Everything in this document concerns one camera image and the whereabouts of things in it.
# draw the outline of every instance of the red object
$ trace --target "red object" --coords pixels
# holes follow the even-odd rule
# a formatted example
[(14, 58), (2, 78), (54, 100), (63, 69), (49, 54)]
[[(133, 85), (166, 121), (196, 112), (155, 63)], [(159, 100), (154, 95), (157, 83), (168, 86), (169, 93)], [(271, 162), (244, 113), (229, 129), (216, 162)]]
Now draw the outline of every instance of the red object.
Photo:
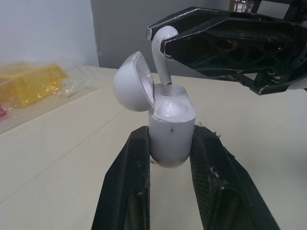
[(6, 110), (0, 107), (0, 117), (3, 117), (6, 115)]

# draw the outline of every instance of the white table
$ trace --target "white table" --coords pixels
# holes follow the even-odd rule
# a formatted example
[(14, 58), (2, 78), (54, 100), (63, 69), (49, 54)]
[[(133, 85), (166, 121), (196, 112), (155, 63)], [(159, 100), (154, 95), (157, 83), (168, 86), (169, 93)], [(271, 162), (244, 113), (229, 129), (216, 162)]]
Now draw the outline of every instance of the white table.
[[(102, 87), (0, 135), (0, 229), (90, 230), (102, 182), (146, 113)], [(282, 230), (307, 226), (307, 93), (257, 96), (236, 82), (173, 77), (201, 121), (248, 170)], [(189, 162), (151, 165), (151, 229), (202, 229)]]

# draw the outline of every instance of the yellow object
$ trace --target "yellow object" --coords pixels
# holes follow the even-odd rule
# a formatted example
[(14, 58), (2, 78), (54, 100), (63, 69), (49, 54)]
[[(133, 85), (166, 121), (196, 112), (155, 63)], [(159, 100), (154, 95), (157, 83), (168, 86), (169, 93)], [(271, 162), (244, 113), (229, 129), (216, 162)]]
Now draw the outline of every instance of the yellow object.
[(68, 75), (57, 64), (32, 68), (26, 62), (0, 67), (0, 104), (25, 108), (62, 89)]

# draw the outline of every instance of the gray wall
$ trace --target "gray wall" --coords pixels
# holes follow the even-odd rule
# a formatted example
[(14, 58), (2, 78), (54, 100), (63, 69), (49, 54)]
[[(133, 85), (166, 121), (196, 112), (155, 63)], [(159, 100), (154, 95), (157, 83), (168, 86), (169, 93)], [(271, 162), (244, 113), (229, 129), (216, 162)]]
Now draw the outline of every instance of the gray wall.
[[(152, 72), (156, 68), (146, 29), (160, 19), (190, 6), (228, 10), (229, 0), (91, 0), (99, 66), (119, 68), (141, 51)], [(200, 74), (170, 61), (172, 75)]]

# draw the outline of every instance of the transparent plastic bag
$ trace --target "transparent plastic bag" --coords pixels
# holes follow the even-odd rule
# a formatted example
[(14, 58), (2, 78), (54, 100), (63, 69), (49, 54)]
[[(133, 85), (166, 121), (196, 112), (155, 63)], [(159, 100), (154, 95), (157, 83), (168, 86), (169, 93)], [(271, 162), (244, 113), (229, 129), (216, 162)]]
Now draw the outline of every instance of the transparent plastic bag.
[(79, 63), (15, 62), (0, 66), (0, 133), (93, 90)]

